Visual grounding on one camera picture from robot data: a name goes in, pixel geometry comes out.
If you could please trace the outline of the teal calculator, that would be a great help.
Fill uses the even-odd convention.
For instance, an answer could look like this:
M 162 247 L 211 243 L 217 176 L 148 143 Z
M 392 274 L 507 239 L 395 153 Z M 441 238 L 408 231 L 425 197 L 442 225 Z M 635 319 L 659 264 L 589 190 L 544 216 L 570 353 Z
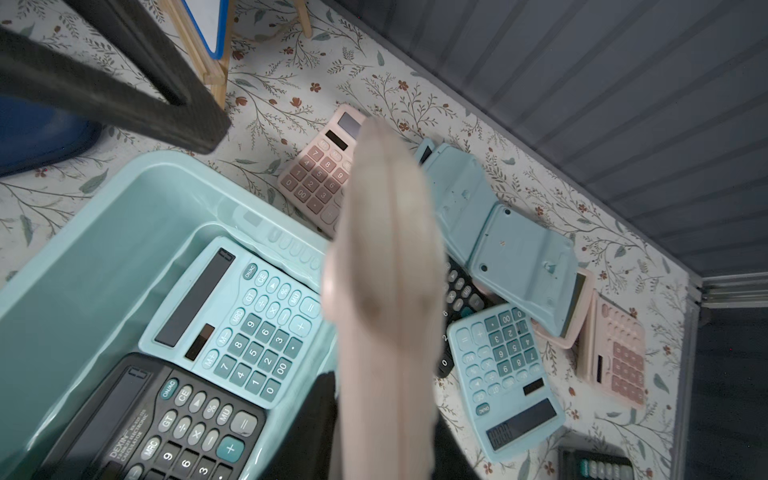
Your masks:
M 490 461 L 508 462 L 564 425 L 521 307 L 500 304 L 457 320 L 447 339 L 465 411 Z
M 322 323 L 317 293 L 219 236 L 171 288 L 139 348 L 272 410 L 312 364 Z

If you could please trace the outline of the mint green storage box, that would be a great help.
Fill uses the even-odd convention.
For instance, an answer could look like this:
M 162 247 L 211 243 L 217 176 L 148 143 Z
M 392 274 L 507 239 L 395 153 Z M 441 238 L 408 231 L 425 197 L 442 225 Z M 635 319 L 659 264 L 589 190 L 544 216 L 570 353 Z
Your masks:
M 220 235 L 319 287 L 325 238 L 175 151 L 130 161 L 3 287 L 3 478 L 33 476 Z

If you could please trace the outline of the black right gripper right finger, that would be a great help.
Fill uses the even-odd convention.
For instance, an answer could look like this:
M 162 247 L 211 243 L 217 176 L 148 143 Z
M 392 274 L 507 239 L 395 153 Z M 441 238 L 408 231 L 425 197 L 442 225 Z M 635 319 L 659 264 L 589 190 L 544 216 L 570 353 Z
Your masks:
M 438 415 L 434 430 L 433 480 L 479 480 L 445 419 Z

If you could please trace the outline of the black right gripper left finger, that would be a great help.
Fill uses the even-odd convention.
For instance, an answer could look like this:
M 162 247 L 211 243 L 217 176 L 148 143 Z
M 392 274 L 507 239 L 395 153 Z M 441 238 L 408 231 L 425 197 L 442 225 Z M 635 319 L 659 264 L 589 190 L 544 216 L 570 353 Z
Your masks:
M 338 416 L 335 374 L 319 375 L 260 479 L 327 479 Z

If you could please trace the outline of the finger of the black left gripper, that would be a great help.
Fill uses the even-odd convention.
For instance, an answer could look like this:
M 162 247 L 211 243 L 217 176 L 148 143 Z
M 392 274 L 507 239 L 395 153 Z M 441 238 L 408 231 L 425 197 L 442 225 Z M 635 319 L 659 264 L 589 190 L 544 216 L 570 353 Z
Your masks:
M 143 73 L 152 97 L 8 29 L 1 31 L 1 91 L 200 154 L 231 122 L 174 43 L 137 1 L 71 1 L 69 7 Z

